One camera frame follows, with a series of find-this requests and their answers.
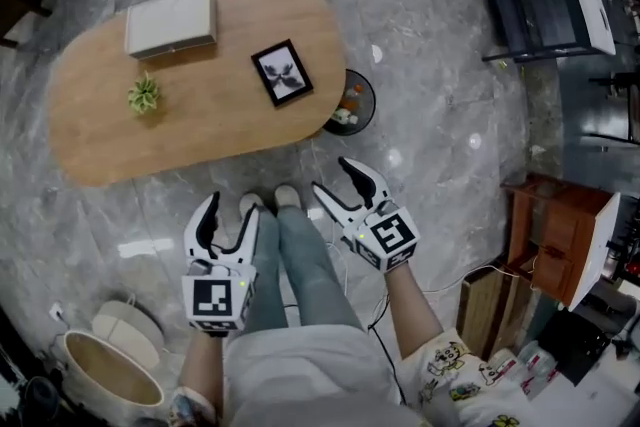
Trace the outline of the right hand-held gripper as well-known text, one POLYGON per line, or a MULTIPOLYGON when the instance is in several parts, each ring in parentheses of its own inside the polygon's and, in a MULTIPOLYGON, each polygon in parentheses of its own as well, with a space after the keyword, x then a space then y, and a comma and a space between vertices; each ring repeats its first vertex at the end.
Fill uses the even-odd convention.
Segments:
POLYGON ((343 238, 354 254, 381 273, 407 262, 415 253, 420 235, 405 207, 390 200, 385 178, 375 169, 352 158, 338 164, 350 177, 361 198, 347 206, 324 185, 313 182, 312 192, 330 217, 343 228, 343 238))

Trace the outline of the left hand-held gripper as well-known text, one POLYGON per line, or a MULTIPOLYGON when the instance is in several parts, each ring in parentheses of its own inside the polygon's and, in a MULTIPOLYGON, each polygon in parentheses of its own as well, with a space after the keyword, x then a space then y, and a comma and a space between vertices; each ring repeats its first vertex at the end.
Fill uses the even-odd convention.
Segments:
POLYGON ((255 295, 253 265, 260 210, 253 204, 232 248, 213 251, 218 229, 220 193, 209 195, 192 214, 184 231, 188 272, 182 277, 185 314, 199 331, 240 331, 245 328, 255 295))

